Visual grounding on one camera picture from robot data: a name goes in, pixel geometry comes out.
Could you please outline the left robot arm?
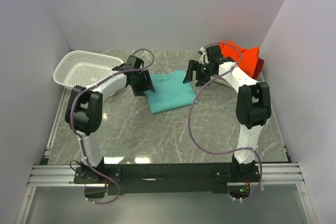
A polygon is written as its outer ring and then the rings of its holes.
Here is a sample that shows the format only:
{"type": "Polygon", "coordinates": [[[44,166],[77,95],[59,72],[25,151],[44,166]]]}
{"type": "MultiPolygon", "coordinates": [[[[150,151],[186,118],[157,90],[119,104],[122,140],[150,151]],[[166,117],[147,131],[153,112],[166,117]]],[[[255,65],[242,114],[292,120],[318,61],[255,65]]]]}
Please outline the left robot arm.
{"type": "Polygon", "coordinates": [[[125,63],[114,67],[109,75],[87,88],[74,86],[65,121],[76,135],[81,162],[78,176],[99,183],[106,178],[104,158],[94,137],[102,122],[103,102],[120,89],[130,86],[135,97],[146,91],[155,92],[148,67],[135,55],[128,56],[125,63]]]}

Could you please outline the teal t-shirt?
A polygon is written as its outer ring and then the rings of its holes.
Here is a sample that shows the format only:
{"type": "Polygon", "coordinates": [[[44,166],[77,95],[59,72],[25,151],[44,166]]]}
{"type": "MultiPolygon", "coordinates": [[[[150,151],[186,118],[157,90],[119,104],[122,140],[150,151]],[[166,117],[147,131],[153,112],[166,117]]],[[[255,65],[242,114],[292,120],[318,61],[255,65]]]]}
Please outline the teal t-shirt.
{"type": "Polygon", "coordinates": [[[151,75],[155,92],[146,91],[145,94],[153,114],[192,104],[196,94],[190,83],[183,83],[185,76],[185,70],[151,75]]]}

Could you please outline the folded orange t-shirt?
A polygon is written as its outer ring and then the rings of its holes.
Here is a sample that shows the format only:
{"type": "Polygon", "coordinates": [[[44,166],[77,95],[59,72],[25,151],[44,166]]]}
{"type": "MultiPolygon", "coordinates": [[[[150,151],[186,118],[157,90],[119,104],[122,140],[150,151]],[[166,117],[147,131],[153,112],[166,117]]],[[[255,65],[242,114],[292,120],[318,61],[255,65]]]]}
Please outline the folded orange t-shirt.
{"type": "Polygon", "coordinates": [[[242,48],[232,41],[227,41],[228,45],[220,44],[221,52],[224,57],[231,57],[234,61],[238,61],[240,58],[240,54],[242,54],[243,58],[238,63],[238,66],[244,71],[247,75],[253,78],[256,63],[259,59],[259,47],[254,47],[250,49],[242,48]]]}

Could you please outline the folded white t-shirt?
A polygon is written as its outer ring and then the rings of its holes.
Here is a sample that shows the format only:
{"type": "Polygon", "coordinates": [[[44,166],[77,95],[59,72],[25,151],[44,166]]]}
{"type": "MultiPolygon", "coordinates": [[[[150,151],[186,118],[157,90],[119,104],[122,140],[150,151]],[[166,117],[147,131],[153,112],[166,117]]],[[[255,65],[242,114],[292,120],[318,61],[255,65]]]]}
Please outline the folded white t-shirt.
{"type": "MultiPolygon", "coordinates": [[[[211,80],[215,79],[217,76],[211,76],[211,80]]],[[[223,78],[218,78],[218,79],[215,79],[214,82],[217,82],[219,84],[222,84],[222,85],[225,85],[227,87],[230,87],[230,84],[224,80],[223,78]]]]}

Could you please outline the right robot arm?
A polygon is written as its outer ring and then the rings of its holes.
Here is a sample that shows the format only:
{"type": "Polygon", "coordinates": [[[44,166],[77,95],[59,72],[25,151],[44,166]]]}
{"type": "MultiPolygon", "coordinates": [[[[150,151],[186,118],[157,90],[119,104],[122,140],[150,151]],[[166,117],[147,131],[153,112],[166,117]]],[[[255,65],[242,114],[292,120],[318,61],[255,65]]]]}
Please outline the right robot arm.
{"type": "Polygon", "coordinates": [[[256,149],[263,126],[271,117],[269,85],[253,79],[239,67],[243,54],[229,43],[209,44],[198,53],[201,58],[188,62],[183,83],[196,80],[195,85],[204,90],[222,78],[236,91],[236,117],[240,131],[237,147],[230,151],[233,155],[230,175],[238,182],[260,175],[261,167],[255,163],[258,158],[256,149]]]}

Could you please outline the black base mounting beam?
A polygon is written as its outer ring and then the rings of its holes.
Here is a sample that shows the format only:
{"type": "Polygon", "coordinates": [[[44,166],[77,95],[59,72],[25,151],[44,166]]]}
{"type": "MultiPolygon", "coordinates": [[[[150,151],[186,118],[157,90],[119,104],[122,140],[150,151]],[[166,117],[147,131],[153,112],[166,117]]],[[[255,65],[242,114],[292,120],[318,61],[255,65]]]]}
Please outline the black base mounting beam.
{"type": "Polygon", "coordinates": [[[101,185],[108,195],[204,191],[226,194],[230,183],[256,183],[260,178],[255,163],[104,164],[97,170],[100,174],[80,165],[73,182],[101,185]]]}

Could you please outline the aluminium extrusion rail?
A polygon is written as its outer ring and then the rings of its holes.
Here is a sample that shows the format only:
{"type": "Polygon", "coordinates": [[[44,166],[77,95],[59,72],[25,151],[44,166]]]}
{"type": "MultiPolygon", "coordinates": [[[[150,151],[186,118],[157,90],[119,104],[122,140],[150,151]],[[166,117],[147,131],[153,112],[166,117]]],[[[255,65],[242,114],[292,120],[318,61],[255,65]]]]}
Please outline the aluminium extrusion rail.
{"type": "MultiPolygon", "coordinates": [[[[262,185],[296,185],[307,223],[317,223],[299,164],[263,163],[262,185]]],[[[37,187],[74,186],[75,172],[67,165],[33,166],[15,223],[25,223],[37,187]]]]}

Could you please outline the white perforated plastic basket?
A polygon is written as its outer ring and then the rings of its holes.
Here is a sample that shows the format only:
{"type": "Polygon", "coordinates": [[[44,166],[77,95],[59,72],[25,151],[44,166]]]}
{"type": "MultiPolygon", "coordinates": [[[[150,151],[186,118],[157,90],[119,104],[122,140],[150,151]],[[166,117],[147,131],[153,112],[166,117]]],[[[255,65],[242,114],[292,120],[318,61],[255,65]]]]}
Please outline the white perforated plastic basket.
{"type": "Polygon", "coordinates": [[[107,77],[112,68],[123,64],[120,58],[94,52],[75,50],[67,53],[53,73],[53,80],[71,90],[88,87],[107,77]]]}

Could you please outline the folded dark red t-shirt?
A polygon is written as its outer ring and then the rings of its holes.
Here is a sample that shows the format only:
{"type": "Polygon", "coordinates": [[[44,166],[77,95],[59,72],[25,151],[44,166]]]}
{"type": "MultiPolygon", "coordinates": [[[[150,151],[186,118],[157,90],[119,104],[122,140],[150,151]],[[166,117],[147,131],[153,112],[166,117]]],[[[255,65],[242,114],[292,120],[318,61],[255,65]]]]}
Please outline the folded dark red t-shirt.
{"type": "Polygon", "coordinates": [[[257,63],[256,63],[256,67],[255,67],[255,71],[254,71],[254,75],[253,75],[253,78],[255,80],[257,80],[257,78],[259,77],[262,69],[263,69],[263,66],[264,66],[264,60],[263,59],[258,59],[257,63]]]}

